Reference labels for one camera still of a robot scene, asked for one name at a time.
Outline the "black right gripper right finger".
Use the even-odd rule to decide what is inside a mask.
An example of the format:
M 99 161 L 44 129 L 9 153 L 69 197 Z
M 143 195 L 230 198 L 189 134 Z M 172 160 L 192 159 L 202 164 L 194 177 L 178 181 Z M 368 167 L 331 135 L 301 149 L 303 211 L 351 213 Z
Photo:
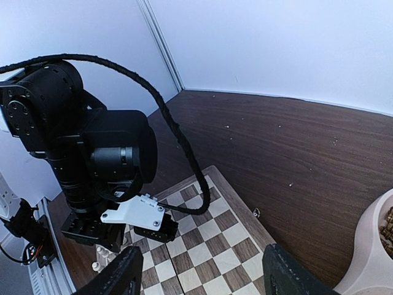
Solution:
M 337 292 L 318 280 L 278 244 L 267 245 L 262 258 L 266 294 L 334 295 Z

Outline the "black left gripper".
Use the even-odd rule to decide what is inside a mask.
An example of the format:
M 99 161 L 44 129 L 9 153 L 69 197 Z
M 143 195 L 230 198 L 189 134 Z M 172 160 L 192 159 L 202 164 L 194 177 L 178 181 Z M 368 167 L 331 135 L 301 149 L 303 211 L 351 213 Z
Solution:
M 100 218 L 82 219 L 73 212 L 69 214 L 61 227 L 62 234 L 75 242 L 119 253 L 123 244 L 125 224 L 107 224 Z

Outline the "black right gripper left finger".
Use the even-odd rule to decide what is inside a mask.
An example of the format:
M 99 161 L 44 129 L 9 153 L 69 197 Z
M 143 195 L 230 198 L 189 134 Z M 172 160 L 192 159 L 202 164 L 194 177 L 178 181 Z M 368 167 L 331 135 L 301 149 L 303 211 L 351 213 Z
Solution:
M 128 246 L 92 281 L 74 294 L 140 294 L 143 261 L 140 247 Z

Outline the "white pawn piece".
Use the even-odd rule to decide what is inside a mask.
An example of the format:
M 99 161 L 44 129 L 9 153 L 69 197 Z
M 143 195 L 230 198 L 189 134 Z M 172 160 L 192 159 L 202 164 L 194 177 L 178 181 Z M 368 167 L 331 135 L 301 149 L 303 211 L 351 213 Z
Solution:
M 91 267 L 93 269 L 94 272 L 100 273 L 103 269 L 104 266 L 102 264 L 100 264 L 98 261 L 95 261 L 91 264 Z
M 107 259 L 110 254 L 112 254 L 112 252 L 107 250 L 105 247 L 102 247 L 101 245 L 96 246 L 96 260 L 101 266 L 107 266 Z

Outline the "pink double bowl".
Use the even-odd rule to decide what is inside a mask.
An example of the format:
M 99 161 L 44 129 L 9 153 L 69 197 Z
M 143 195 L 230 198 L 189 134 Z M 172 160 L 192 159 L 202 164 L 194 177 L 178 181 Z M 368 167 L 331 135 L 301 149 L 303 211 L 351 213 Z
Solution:
M 363 212 L 356 226 L 350 266 L 334 287 L 339 294 L 392 294 L 392 255 L 385 250 L 380 235 L 391 208 L 390 189 Z

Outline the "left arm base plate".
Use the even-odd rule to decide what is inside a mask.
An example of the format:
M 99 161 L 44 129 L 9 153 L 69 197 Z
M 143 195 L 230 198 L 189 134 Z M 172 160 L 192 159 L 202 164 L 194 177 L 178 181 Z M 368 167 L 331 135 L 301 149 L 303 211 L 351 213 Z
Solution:
M 48 219 L 42 215 L 35 219 L 37 207 L 31 207 L 25 199 L 10 200 L 1 205 L 7 215 L 1 215 L 5 228 L 17 238 L 25 239 L 28 244 L 23 250 L 21 259 L 13 258 L 4 248 L 1 252 L 11 261 L 28 266 L 37 262 L 38 268 L 48 266 L 56 257 L 57 251 L 50 233 Z

